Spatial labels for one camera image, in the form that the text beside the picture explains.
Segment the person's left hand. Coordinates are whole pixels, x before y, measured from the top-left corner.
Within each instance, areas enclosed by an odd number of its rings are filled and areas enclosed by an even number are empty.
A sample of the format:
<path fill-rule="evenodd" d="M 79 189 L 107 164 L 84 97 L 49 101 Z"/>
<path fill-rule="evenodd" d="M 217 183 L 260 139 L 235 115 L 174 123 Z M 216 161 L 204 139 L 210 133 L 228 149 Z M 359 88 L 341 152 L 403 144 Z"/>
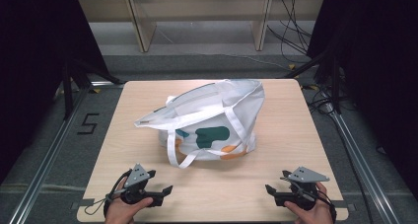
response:
<path fill-rule="evenodd" d="M 123 202 L 119 195 L 114 193 L 111 197 L 104 224 L 135 224 L 134 216 L 152 202 L 152 197 L 147 197 L 135 204 L 127 204 Z"/>

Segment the light wooden desk frame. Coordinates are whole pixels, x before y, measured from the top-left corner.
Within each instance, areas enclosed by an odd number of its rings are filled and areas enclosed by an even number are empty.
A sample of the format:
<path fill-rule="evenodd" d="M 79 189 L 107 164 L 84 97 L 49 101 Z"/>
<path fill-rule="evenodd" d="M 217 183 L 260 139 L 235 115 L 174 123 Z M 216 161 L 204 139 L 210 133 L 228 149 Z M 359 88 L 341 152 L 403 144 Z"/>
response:
<path fill-rule="evenodd" d="M 323 0 L 78 0 L 90 23 L 130 22 L 139 50 L 149 50 L 159 22 L 248 21 L 254 47 L 264 46 L 267 23 L 294 9 L 300 21 L 314 21 Z"/>

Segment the black metal stand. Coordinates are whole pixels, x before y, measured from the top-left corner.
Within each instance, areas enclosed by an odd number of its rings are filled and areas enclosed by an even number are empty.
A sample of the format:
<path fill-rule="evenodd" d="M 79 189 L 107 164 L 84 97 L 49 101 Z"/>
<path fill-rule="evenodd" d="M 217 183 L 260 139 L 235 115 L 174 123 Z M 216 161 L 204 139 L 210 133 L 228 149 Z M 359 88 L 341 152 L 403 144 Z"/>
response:
<path fill-rule="evenodd" d="M 72 83 L 75 82 L 80 89 L 91 88 L 93 83 L 88 77 L 89 73 L 98 75 L 115 85 L 124 84 L 124 81 L 112 76 L 108 71 L 89 64 L 85 60 L 77 58 L 67 59 L 62 67 L 62 83 L 65 99 L 65 119 L 69 118 L 74 110 Z"/>
<path fill-rule="evenodd" d="M 326 49 L 307 63 L 303 64 L 299 68 L 284 76 L 285 79 L 295 78 L 300 74 L 306 72 L 310 68 L 318 65 L 316 73 L 314 75 L 314 80 L 322 84 L 327 79 L 330 80 L 331 83 L 331 95 L 329 96 L 331 105 L 333 109 L 337 113 L 341 113 L 341 109 L 339 106 L 339 62 L 337 57 L 335 56 L 335 52 L 332 49 Z"/>

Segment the person's right hand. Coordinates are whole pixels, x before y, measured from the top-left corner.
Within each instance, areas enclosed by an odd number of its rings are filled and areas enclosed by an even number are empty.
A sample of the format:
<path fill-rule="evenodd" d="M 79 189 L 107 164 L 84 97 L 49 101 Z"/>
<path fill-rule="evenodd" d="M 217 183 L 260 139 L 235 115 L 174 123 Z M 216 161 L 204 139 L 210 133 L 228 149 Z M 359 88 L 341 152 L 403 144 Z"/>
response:
<path fill-rule="evenodd" d="M 334 224 L 329 205 L 323 202 L 326 199 L 327 189 L 320 182 L 315 185 L 318 188 L 319 199 L 311 210 L 304 210 L 291 201 L 284 203 L 285 207 L 297 216 L 294 224 Z"/>

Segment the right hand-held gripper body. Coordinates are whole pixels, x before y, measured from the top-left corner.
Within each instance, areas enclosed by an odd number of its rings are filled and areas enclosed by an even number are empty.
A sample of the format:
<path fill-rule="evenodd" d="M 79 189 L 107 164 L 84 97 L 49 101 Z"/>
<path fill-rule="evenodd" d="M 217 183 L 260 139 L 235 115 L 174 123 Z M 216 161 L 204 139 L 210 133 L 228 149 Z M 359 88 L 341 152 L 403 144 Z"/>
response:
<path fill-rule="evenodd" d="M 317 182 L 328 182 L 329 177 L 305 167 L 299 167 L 289 176 L 290 192 L 279 192 L 274 196 L 277 206 L 283 206 L 286 201 L 297 204 L 304 210 L 311 210 L 318 199 Z"/>

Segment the aluminium floor rail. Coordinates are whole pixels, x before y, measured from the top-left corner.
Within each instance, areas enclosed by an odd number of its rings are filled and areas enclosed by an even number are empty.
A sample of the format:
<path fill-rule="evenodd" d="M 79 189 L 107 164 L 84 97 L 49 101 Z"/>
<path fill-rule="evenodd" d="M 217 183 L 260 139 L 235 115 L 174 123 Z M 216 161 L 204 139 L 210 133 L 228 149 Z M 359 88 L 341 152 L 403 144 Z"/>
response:
<path fill-rule="evenodd" d="M 94 89 L 105 89 L 105 88 L 122 88 L 122 83 L 111 83 L 109 81 L 95 81 L 92 86 L 89 86 L 86 89 L 80 89 L 79 94 L 76 96 L 75 101 L 70 104 L 72 109 L 70 112 L 67 112 L 64 116 L 63 122 L 60 124 L 60 127 L 49 146 L 45 156 L 41 160 L 40 165 L 35 170 L 35 176 L 32 181 L 26 188 L 23 197 L 13 211 L 8 224 L 25 224 L 35 201 L 41 191 L 42 184 L 49 174 L 53 163 L 56 160 L 56 157 L 64 143 L 65 138 L 67 137 L 69 128 L 78 113 L 79 107 L 87 97 L 90 91 Z"/>
<path fill-rule="evenodd" d="M 326 100 L 326 107 L 336 127 L 342 135 L 343 144 L 349 160 L 354 166 L 357 176 L 362 180 L 384 224 L 400 224 L 400 219 L 395 213 L 387 195 L 379 184 L 377 177 L 372 172 L 366 158 L 362 154 L 354 136 L 341 113 L 337 111 L 337 105 L 328 93 L 320 93 Z"/>

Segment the black curtain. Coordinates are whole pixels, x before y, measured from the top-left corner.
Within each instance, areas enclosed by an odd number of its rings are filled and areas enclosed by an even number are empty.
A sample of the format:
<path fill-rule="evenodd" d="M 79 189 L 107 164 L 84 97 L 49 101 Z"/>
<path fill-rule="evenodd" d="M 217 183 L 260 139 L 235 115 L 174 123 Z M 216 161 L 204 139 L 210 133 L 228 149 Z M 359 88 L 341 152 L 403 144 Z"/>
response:
<path fill-rule="evenodd" d="M 418 200 L 418 0 L 323 0 L 308 56 L 333 37 L 353 100 Z"/>
<path fill-rule="evenodd" d="M 0 183 L 79 62 L 107 72 L 79 0 L 0 0 Z"/>

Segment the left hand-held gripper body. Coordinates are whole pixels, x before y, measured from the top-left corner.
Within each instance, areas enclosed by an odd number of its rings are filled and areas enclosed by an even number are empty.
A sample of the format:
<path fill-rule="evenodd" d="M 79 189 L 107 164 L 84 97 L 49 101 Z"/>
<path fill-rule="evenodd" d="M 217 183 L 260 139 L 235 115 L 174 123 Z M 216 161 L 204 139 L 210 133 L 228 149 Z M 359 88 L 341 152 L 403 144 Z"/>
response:
<path fill-rule="evenodd" d="M 145 187 L 150 180 L 147 172 L 140 164 L 134 166 L 123 184 L 120 195 L 123 202 L 135 204 L 144 198 L 152 197 L 153 202 L 150 204 L 150 207 L 161 206 L 163 204 L 163 197 L 155 197 L 155 192 L 145 191 Z"/>

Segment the white tote bag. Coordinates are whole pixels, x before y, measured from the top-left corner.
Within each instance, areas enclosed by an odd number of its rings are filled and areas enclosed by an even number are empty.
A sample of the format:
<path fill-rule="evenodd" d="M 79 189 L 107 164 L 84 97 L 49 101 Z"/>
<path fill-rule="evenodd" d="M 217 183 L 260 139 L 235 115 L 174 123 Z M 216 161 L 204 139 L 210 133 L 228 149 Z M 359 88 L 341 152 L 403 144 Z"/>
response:
<path fill-rule="evenodd" d="M 185 169 L 194 161 L 234 159 L 253 151 L 264 99 L 258 80 L 217 81 L 168 98 L 135 125 L 157 129 L 171 165 Z"/>

